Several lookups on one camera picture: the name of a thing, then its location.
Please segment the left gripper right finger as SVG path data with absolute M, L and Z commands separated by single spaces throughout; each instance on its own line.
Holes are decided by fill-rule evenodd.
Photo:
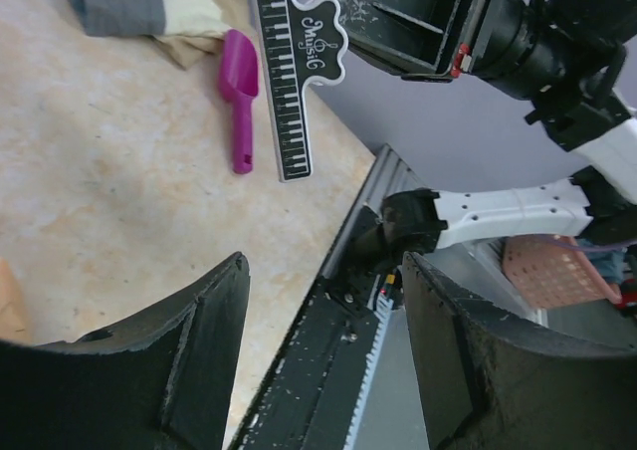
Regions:
M 433 449 L 632 449 L 636 353 L 521 318 L 408 253 L 402 284 Z

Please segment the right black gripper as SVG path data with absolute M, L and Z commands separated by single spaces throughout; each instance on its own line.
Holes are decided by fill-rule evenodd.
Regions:
M 482 58 L 504 0 L 337 0 L 349 50 L 405 80 L 453 80 Z

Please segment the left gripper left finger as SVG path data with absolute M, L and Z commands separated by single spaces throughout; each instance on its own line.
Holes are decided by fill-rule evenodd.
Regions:
M 5 449 L 219 449 L 250 293 L 234 253 L 73 342 L 1 345 Z

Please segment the beige cat litter bag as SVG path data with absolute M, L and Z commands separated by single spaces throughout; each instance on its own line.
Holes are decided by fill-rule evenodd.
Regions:
M 4 258 L 1 259 L 0 278 L 1 338 L 31 344 L 32 331 L 23 293 Z

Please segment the purple plastic scoop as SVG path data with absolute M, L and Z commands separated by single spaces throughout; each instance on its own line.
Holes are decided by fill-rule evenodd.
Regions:
M 233 171 L 248 174 L 254 163 L 252 103 L 259 94 L 259 63 L 252 41 L 239 30 L 225 35 L 217 87 L 231 108 Z

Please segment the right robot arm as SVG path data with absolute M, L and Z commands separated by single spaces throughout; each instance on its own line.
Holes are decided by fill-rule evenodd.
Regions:
M 474 240 L 581 237 L 597 246 L 636 238 L 636 118 L 616 92 L 636 0 L 338 0 L 350 51 L 407 82 L 479 78 L 529 102 L 561 149 L 587 167 L 546 185 L 495 192 L 404 191 L 350 255 L 399 259 Z

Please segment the pink perforated basket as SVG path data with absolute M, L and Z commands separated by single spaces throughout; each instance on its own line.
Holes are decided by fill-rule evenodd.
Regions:
M 502 271 L 534 309 L 593 301 L 622 302 L 570 237 L 526 235 L 505 240 Z

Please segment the grey beige folded cloth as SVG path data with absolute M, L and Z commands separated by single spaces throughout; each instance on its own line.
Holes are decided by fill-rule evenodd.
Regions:
M 221 51 L 231 29 L 253 34 L 248 0 L 68 0 L 90 37 L 149 37 L 187 70 Z

